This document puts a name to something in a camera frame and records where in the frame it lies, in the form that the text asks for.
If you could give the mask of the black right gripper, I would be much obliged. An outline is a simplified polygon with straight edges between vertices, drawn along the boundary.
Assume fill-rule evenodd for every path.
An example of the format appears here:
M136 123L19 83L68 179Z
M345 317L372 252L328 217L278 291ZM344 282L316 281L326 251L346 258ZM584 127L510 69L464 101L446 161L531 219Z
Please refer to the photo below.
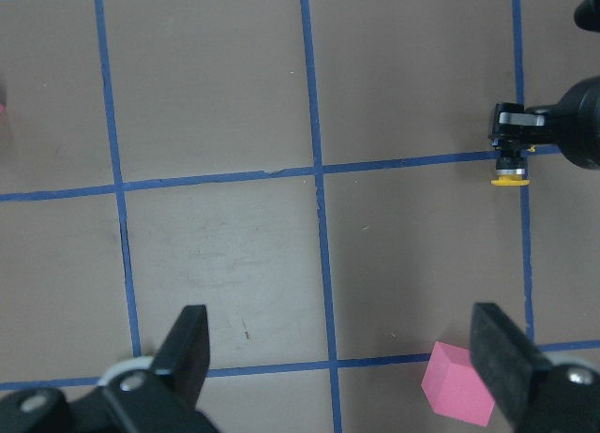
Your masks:
M554 105L524 109L497 103L487 135L491 142L555 144L585 170L599 169L599 78L576 83Z

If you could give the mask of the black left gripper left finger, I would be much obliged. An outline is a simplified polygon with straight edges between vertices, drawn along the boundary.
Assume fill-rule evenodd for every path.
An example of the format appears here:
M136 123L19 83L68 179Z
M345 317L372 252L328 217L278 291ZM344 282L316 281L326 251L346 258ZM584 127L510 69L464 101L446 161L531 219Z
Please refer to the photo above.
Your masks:
M216 432L196 408L210 365L207 309L184 306L154 357L121 362L67 401L34 387L1 399L3 432Z

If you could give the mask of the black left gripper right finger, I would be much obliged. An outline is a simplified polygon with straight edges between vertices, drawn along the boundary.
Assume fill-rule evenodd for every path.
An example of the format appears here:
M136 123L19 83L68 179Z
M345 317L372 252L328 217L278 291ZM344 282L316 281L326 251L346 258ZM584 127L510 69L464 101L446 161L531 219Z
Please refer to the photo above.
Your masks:
M472 306L471 361L514 432L597 432L599 368L541 351L494 303Z

